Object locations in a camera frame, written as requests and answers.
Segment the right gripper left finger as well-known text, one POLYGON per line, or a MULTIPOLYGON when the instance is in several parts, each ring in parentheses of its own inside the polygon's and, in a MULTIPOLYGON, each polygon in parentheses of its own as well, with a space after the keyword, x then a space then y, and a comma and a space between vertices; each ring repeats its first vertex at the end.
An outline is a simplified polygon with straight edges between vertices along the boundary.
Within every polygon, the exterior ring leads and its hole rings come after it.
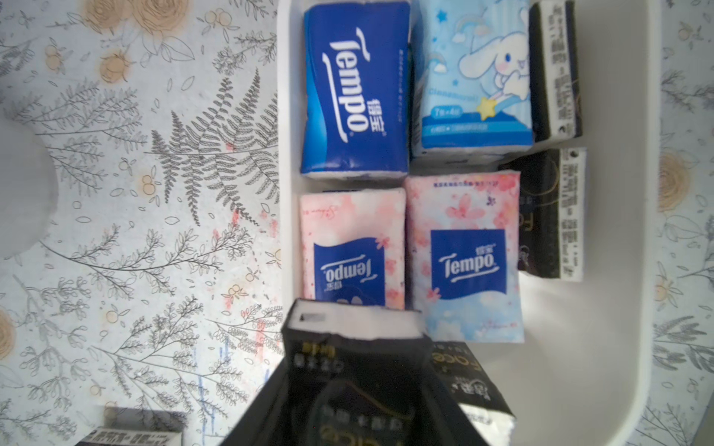
POLYGON ((291 366, 282 359, 221 446, 295 445, 291 366))

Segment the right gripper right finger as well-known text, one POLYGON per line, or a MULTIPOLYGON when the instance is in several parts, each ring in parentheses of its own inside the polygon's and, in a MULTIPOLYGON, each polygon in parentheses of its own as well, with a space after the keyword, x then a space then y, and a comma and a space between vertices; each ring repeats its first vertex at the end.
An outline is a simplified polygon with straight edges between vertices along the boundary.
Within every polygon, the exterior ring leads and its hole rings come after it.
POLYGON ((418 445, 483 445, 433 367, 421 369, 419 392, 418 445))

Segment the pink tissue pack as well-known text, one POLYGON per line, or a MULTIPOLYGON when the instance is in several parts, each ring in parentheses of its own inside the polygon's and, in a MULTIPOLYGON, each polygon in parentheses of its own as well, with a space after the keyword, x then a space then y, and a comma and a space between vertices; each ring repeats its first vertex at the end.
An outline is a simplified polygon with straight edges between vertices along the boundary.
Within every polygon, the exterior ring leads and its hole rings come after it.
POLYGON ((303 297, 406 307, 404 189, 305 194, 299 217, 303 297))
POLYGON ((520 175, 405 181, 409 295, 437 341, 522 343, 520 175))

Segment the pink tissue pack front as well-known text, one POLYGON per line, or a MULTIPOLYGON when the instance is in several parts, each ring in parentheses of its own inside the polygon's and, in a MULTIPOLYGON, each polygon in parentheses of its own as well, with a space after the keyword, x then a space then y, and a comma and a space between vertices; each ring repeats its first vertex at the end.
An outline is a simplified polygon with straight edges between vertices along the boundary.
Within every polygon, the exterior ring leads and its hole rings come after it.
POLYGON ((305 194, 299 217, 303 297, 406 307, 404 189, 305 194))

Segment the blue Tempo tissue pack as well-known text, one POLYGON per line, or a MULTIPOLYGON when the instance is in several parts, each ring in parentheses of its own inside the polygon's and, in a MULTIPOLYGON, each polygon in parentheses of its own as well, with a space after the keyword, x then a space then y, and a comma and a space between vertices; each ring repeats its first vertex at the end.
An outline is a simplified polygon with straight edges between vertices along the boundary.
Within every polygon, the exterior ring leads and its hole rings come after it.
POLYGON ((304 176, 407 174, 410 12, 407 1, 338 2, 306 10, 304 176))

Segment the light blue tissue pack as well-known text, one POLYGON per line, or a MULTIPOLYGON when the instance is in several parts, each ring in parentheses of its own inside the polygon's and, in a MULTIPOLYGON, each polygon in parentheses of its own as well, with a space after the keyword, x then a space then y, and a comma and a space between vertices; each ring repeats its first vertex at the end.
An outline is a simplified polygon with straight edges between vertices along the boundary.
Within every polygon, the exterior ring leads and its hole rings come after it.
POLYGON ((533 146, 529 12, 527 1, 413 2, 413 157, 533 146))

